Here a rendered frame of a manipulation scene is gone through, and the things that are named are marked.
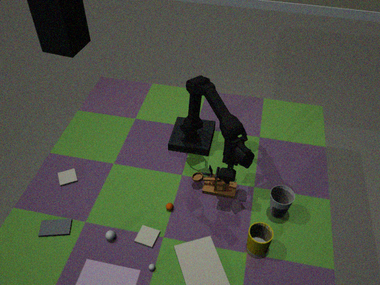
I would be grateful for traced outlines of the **yellow cylindrical cup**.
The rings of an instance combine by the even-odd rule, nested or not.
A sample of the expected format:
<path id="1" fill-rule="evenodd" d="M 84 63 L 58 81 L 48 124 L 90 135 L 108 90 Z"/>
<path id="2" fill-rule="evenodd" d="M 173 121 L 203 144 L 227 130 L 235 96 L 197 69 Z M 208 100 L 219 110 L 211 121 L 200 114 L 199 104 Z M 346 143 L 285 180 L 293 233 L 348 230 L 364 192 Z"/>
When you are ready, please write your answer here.
<path id="1" fill-rule="evenodd" d="M 270 225 L 256 222 L 249 228 L 247 249 L 255 256 L 262 256 L 267 252 L 272 238 L 273 230 Z"/>

